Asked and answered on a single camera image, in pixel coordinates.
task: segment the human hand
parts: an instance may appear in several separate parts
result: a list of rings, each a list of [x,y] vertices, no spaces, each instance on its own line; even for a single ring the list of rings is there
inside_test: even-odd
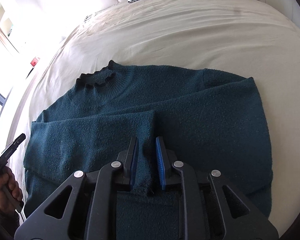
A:
[[[16,208],[11,204],[2,187],[8,184],[9,189],[12,191],[12,196],[18,201],[22,200],[23,195],[11,169],[4,167],[3,173],[0,176],[0,210],[6,215],[13,216]]]

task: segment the sweater sleeve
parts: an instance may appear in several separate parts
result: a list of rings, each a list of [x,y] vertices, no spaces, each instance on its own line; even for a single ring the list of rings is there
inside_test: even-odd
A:
[[[8,216],[0,210],[0,225],[13,237],[20,225],[18,213],[14,212],[13,216]]]

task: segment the triangular cutout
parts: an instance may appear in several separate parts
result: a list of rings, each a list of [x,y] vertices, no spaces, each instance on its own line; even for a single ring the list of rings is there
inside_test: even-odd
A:
[[[222,186],[223,193],[230,209],[231,216],[236,219],[249,214],[249,209],[228,186]]]
[[[68,203],[70,194],[72,191],[71,186],[67,186],[44,210],[44,213],[48,216],[61,219],[65,212],[66,205]]]

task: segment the bed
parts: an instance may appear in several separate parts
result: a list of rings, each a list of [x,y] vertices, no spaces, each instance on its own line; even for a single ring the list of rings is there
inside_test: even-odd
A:
[[[15,136],[27,140],[10,159],[27,197],[23,157],[31,121],[64,95],[81,73],[109,60],[122,65],[211,68],[255,79],[272,143],[272,211],[279,235],[300,213],[300,29],[257,0],[121,2],[79,25],[38,70]]]

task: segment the silver screw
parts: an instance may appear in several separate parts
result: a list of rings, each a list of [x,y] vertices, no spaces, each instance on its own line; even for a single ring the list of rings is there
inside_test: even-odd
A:
[[[181,161],[176,161],[176,162],[174,162],[174,164],[173,164],[175,167],[177,167],[177,168],[181,168],[182,166],[183,166],[183,162],[181,162]]]
[[[219,177],[221,175],[221,172],[218,170],[213,170],[213,171],[211,171],[211,175],[213,177]]]
[[[76,172],[74,173],[74,176],[75,176],[76,178],[81,178],[81,177],[83,176],[83,171],[76,171]]]
[[[114,168],[118,168],[121,166],[121,162],[115,161],[115,162],[111,163],[111,166]]]

